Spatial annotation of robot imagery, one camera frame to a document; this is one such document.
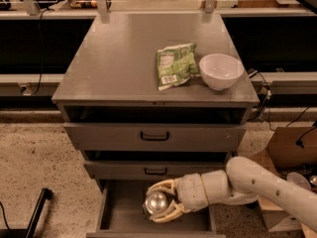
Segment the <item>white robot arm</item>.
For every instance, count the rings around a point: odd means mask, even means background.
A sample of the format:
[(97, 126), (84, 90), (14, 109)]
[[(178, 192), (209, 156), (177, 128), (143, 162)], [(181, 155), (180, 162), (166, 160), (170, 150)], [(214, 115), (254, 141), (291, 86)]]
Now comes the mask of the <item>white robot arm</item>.
[(166, 223), (211, 204), (242, 205), (259, 197), (268, 199), (317, 231), (317, 194), (245, 157), (229, 160), (223, 170), (153, 184), (146, 192), (144, 209), (151, 221)]

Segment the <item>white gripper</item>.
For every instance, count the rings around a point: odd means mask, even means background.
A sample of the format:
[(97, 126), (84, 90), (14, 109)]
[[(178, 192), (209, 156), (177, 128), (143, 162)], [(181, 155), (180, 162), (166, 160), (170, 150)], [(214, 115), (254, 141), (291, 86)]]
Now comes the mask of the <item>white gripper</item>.
[(204, 190), (201, 175), (185, 175), (175, 179), (166, 179), (151, 185), (147, 190), (147, 195), (154, 192), (163, 192), (176, 195), (181, 203), (173, 201), (166, 209), (155, 212), (150, 216), (154, 223), (167, 223), (188, 212), (196, 212), (209, 205), (207, 195)]

